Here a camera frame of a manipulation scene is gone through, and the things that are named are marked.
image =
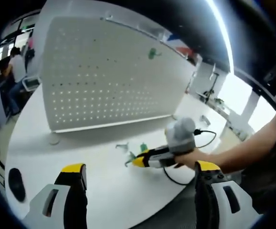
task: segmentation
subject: forearm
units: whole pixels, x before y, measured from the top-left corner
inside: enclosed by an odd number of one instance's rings
[[[250,139],[221,154],[209,155],[223,172],[239,171],[267,155],[276,142],[276,116]]]

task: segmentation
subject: table surface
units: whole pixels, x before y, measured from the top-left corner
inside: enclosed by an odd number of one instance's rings
[[[190,95],[184,95],[176,113],[189,116],[197,128],[212,130],[217,139],[203,148],[210,153],[219,143],[226,120],[214,110]],[[211,125],[200,122],[206,116]],[[165,145],[164,128],[171,117],[138,123],[58,134],[59,144],[52,146],[51,135],[40,86],[23,109],[13,130],[6,160],[6,196],[14,214],[20,219],[29,211],[29,202],[47,184],[53,184],[61,169],[74,163],[85,163],[87,173],[87,223],[90,229],[130,228],[154,215],[184,186],[172,183],[162,169],[124,166],[126,154],[116,144],[129,142],[130,150],[138,154],[140,144],[148,148]],[[196,146],[206,144],[213,135],[196,136]],[[20,203],[8,185],[11,168],[21,171],[26,199]],[[179,182],[190,182],[194,171],[182,167],[167,169]]]

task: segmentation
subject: white pegboard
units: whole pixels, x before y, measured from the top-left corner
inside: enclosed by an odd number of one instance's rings
[[[41,72],[49,126],[57,131],[171,115],[194,70],[169,46],[121,24],[55,18]]]

